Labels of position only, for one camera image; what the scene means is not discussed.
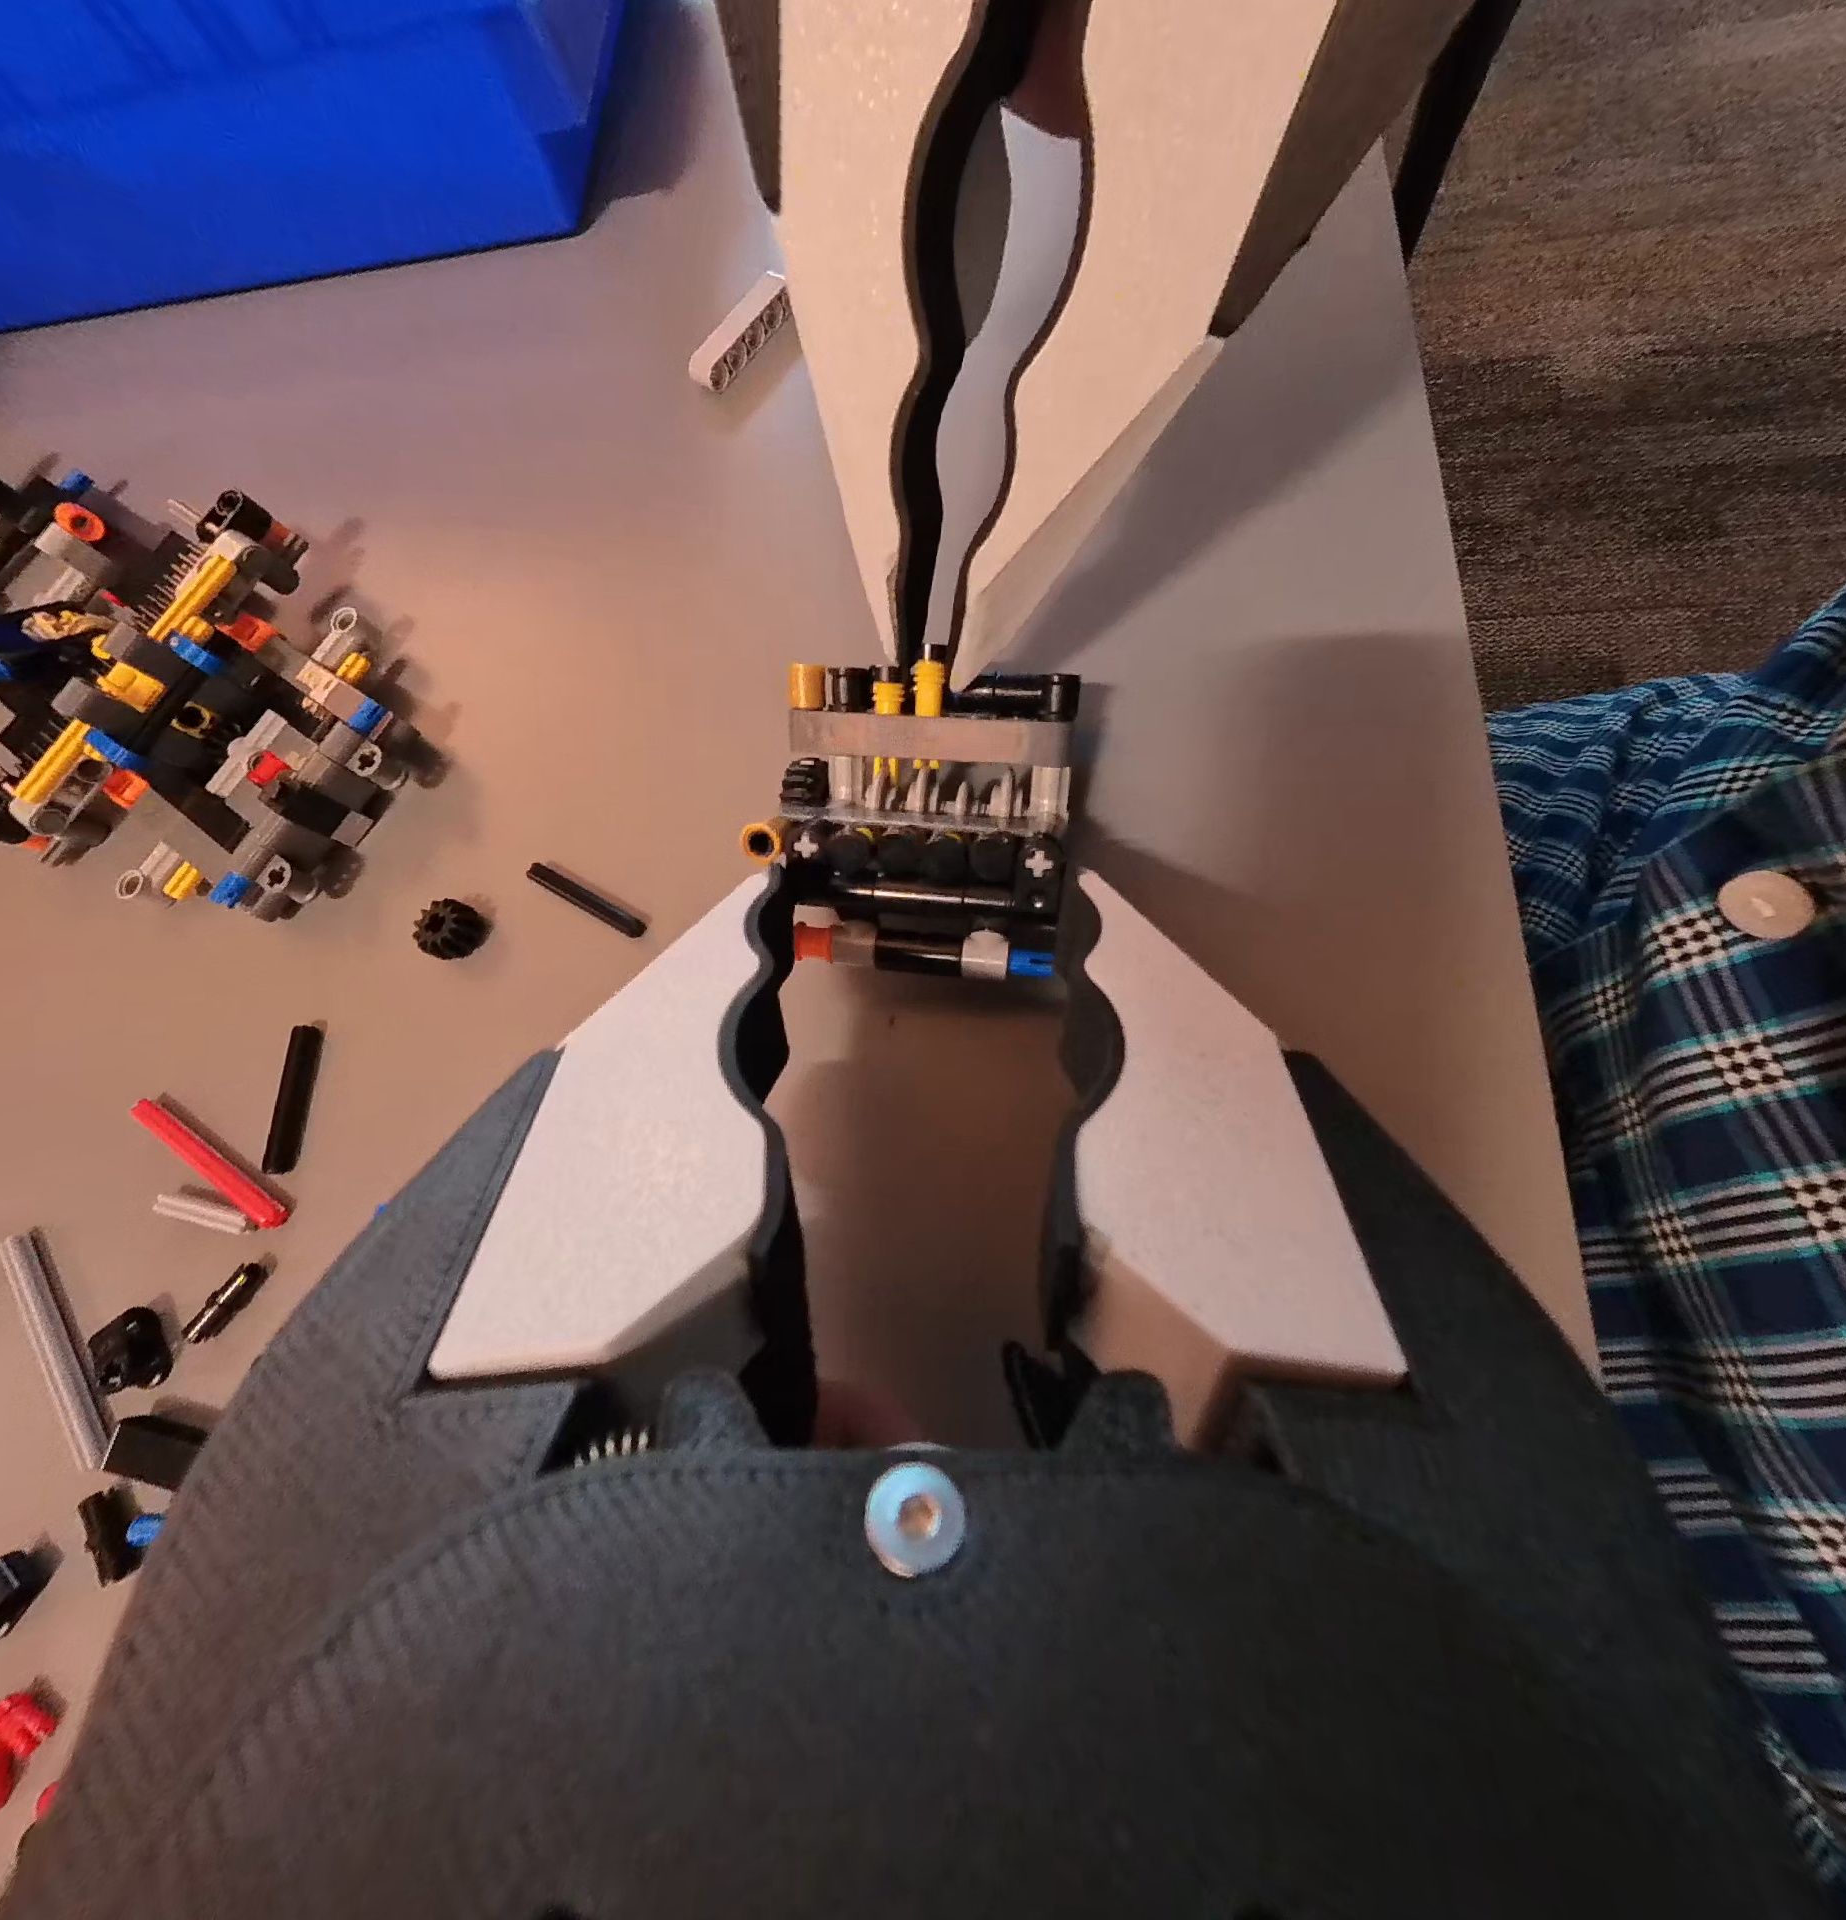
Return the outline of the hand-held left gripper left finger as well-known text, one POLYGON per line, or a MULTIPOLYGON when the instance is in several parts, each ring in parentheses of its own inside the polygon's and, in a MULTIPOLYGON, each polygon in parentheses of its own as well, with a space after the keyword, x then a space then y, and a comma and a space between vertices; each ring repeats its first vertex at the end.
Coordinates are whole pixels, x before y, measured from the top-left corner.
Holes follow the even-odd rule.
POLYGON ((601 1378, 645 1427, 711 1367, 774 1441, 811 1441, 805 1243, 764 1115, 788 969, 788 872, 758 871, 560 1042, 432 1378, 601 1378))

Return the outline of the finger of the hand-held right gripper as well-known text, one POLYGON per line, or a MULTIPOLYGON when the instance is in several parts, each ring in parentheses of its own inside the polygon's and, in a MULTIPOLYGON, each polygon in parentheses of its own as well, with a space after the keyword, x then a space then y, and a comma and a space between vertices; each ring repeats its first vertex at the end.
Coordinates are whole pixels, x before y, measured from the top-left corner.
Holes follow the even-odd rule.
POLYGON ((792 320, 888 661, 913 661, 942 537, 937 420, 963 357, 930 176, 987 32, 964 0, 781 2, 781 214, 792 320))
POLYGON ((952 687, 1015 647, 1461 12, 1459 0, 1090 7, 1083 255, 1015 379, 1010 490, 964 568, 952 687))

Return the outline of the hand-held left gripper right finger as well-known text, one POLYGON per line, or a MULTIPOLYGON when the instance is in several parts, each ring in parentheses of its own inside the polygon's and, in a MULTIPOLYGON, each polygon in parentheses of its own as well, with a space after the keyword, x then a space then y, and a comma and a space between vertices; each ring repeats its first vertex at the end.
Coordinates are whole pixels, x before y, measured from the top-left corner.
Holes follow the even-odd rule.
POLYGON ((1253 1383, 1390 1389, 1405 1354, 1273 1030, 1107 877, 1074 872, 1041 1348, 1006 1348, 1030 1445, 1103 1373, 1151 1373, 1210 1445, 1253 1383))

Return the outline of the toy brick engine assembly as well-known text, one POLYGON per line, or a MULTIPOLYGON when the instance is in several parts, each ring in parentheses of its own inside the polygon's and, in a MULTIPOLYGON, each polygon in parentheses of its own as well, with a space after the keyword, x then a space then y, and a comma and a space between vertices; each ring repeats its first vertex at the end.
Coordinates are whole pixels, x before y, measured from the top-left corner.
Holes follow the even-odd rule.
POLYGON ((951 687, 932 655, 792 661, 778 806, 741 830, 797 900, 792 958, 1049 982, 1083 688, 1079 675, 951 687))

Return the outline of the white toy beam with holes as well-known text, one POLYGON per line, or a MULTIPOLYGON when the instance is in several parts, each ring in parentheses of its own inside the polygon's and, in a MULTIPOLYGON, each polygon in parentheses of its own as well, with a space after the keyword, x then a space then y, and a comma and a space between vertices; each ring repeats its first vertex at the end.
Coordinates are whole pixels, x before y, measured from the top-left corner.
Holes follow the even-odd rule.
POLYGON ((691 379, 704 394, 724 394, 788 324, 788 316, 788 280, 781 271, 758 276, 691 357, 691 379))

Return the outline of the black furniture leg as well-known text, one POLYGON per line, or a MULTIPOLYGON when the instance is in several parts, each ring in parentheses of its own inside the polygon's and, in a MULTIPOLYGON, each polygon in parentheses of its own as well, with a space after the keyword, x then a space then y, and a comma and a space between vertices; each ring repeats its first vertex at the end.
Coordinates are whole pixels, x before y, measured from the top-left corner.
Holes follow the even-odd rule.
POLYGON ((1429 62, 1400 153, 1390 168, 1390 210, 1405 270, 1423 243, 1451 156, 1467 132, 1467 120, 1488 87, 1488 75, 1518 18, 1518 0, 1477 0, 1467 7, 1447 49, 1429 62))

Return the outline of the thick black toy axle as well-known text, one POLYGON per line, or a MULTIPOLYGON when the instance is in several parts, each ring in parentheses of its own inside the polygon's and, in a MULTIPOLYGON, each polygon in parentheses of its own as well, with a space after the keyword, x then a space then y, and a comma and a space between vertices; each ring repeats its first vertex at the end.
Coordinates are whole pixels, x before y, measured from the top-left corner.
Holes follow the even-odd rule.
POLYGON ((324 1020, 295 1020, 290 1030, 279 1081, 274 1093, 274 1115, 263 1134, 263 1159, 261 1159, 261 1169, 269 1177, 291 1173, 303 1154, 324 1037, 327 1037, 324 1020))

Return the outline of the black toy pin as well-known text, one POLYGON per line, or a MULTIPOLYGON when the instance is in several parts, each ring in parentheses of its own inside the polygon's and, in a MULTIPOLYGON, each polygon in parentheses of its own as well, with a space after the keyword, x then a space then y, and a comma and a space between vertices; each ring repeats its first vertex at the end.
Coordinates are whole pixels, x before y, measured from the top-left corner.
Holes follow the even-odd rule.
POLYGON ((269 1276, 274 1276, 274 1261, 253 1257, 253 1261, 239 1261, 225 1284, 218 1284, 205 1296, 205 1301, 194 1310, 194 1320, 182 1328, 185 1348, 205 1348, 222 1337, 237 1323, 237 1314, 253 1307, 269 1276))

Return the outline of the red toy axle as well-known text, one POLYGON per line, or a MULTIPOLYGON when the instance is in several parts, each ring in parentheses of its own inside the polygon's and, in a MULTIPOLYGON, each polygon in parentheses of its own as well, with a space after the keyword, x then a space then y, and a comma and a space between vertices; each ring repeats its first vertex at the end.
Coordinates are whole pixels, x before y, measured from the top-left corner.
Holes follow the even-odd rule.
POLYGON ((291 1201, 248 1173, 237 1159, 222 1154, 218 1144, 196 1134, 172 1108, 160 1100, 138 1100, 127 1117, 175 1154, 222 1201, 227 1201, 253 1232, 275 1232, 290 1221, 291 1201))

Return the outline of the person's plaid shirt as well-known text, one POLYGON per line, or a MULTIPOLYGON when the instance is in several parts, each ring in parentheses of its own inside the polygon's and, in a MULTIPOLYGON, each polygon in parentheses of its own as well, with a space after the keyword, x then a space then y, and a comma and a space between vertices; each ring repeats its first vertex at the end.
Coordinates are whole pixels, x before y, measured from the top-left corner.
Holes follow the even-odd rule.
POLYGON ((1846 585, 1488 733, 1603 1387, 1846 1914, 1846 585))

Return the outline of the black toy connector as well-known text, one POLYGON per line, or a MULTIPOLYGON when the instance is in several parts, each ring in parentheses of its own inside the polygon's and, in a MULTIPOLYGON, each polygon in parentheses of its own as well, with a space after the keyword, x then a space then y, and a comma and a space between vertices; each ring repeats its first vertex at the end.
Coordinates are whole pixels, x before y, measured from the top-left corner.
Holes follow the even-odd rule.
POLYGON ((152 1307, 123 1307, 88 1335, 88 1367, 100 1396, 158 1389, 168 1383, 172 1348, 166 1314, 152 1307))

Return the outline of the long grey toy axle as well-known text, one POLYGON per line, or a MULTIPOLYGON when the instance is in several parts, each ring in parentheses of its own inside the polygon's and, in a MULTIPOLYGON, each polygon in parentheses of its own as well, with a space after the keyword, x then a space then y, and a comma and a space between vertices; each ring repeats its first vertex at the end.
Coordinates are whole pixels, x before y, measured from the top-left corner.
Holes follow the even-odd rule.
POLYGON ((28 1352, 44 1373, 50 1404, 70 1437, 74 1464, 79 1472, 100 1472, 112 1441, 112 1427, 110 1427, 100 1389, 88 1373, 88 1354, 56 1296, 42 1239, 10 1236, 0 1243, 0 1272, 18 1299, 28 1352))

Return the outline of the blue box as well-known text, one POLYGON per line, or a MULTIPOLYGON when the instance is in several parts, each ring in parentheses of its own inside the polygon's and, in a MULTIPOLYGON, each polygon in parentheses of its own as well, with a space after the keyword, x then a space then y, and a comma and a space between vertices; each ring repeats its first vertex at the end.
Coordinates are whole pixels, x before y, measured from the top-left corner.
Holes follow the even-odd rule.
POLYGON ((0 334, 568 238, 619 0, 0 0, 0 334))

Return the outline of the toy brick chassis assembly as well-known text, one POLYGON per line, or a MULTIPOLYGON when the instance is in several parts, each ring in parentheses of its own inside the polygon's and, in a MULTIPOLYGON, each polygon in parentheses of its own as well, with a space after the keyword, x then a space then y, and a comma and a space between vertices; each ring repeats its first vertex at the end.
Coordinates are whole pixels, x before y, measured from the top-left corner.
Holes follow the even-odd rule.
POLYGON ((116 880, 290 922, 340 896, 389 802, 435 757, 396 716, 361 613, 275 621, 309 537, 248 492, 158 533, 85 474, 0 478, 0 847, 66 871, 158 802, 116 880))

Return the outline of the pile of small toy bricks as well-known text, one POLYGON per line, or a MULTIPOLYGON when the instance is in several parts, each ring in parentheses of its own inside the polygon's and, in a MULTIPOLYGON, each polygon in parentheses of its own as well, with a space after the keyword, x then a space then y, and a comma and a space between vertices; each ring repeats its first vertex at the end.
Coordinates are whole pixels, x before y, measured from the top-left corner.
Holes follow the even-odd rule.
MULTIPOLYGON (((79 1542, 88 1549, 97 1589, 116 1589, 142 1571, 143 1546, 160 1534, 160 1514, 142 1514, 142 1504, 123 1488, 91 1492, 78 1504, 79 1542)), ((18 1546, 0 1556, 0 1639, 28 1614, 54 1576, 44 1546, 18 1546)), ((62 1709, 44 1684, 0 1697, 0 1808, 25 1783, 28 1760, 62 1729, 62 1709)))

